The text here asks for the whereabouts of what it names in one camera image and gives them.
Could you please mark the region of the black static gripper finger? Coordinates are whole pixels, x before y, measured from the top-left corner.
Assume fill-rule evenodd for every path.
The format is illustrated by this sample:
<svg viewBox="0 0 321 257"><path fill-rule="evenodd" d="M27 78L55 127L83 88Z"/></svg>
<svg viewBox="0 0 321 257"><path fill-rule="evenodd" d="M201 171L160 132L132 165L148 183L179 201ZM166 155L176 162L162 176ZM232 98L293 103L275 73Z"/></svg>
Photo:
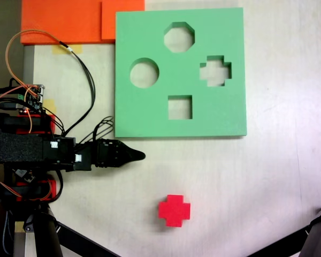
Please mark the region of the black static gripper finger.
<svg viewBox="0 0 321 257"><path fill-rule="evenodd" d="M123 166L127 163L142 161L146 158L144 152L133 149L123 142L120 143L120 166Z"/></svg>

